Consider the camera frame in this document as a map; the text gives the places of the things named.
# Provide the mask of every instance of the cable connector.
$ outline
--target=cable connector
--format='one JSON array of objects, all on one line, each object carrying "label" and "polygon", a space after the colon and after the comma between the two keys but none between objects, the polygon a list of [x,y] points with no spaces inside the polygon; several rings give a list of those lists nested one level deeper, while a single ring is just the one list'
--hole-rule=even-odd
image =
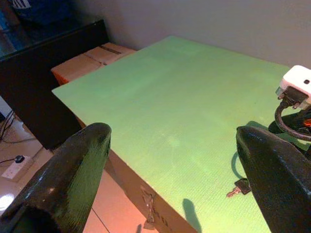
[{"label": "cable connector", "polygon": [[309,96],[297,89],[288,86],[286,90],[278,97],[279,100],[282,100],[280,105],[283,109],[293,106],[293,109],[296,109],[300,104],[305,101]]}]

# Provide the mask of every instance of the key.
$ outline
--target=key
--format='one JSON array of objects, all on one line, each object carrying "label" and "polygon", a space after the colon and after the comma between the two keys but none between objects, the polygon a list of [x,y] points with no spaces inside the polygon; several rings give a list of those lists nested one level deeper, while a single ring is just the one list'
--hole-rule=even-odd
[{"label": "key", "polygon": [[252,191],[250,186],[249,186],[249,182],[246,178],[242,178],[242,179],[234,182],[234,184],[236,187],[231,192],[229,192],[227,194],[228,198],[230,198],[233,195],[238,194],[238,193],[243,193],[245,195],[245,194],[249,193],[250,191]]}]

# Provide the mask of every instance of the green foam board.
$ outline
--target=green foam board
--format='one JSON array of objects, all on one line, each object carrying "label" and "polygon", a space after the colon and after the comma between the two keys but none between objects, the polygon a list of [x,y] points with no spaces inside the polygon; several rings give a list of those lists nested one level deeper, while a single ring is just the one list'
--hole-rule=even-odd
[{"label": "green foam board", "polygon": [[53,93],[84,123],[109,124],[112,150],[198,231],[267,233],[251,193],[226,194],[245,177],[236,128],[273,121],[288,70],[171,36]]}]

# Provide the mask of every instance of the brown box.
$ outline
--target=brown box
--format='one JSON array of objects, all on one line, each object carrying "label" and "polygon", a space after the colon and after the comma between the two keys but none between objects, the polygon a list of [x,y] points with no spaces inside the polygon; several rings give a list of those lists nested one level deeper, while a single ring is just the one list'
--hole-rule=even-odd
[{"label": "brown box", "polygon": [[109,154],[109,163],[106,170],[123,188],[127,197],[138,210],[147,219],[154,219],[154,226],[159,232],[196,232],[179,213],[113,151]]},{"label": "brown box", "polygon": [[51,71],[58,83],[63,85],[102,67],[104,65],[100,62],[81,54],[52,68]]},{"label": "brown box", "polygon": [[114,45],[112,43],[106,43],[104,45],[98,46],[92,50],[89,50],[85,53],[86,56],[99,61],[103,65],[109,65],[120,58],[123,58],[131,53],[134,53],[134,50]]}]

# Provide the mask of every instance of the white device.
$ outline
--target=white device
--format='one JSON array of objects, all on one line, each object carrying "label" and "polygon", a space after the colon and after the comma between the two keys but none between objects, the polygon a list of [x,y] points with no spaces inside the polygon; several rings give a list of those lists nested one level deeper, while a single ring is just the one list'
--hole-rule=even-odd
[{"label": "white device", "polygon": [[303,66],[292,67],[284,76],[276,94],[281,99],[284,91],[289,87],[306,94],[308,96],[302,103],[297,105],[301,109],[307,109],[311,105],[311,69]]},{"label": "white device", "polygon": [[34,160],[31,157],[24,157],[25,159],[21,163],[13,162],[2,174],[2,177],[13,182],[19,181],[28,168],[34,163]]}]

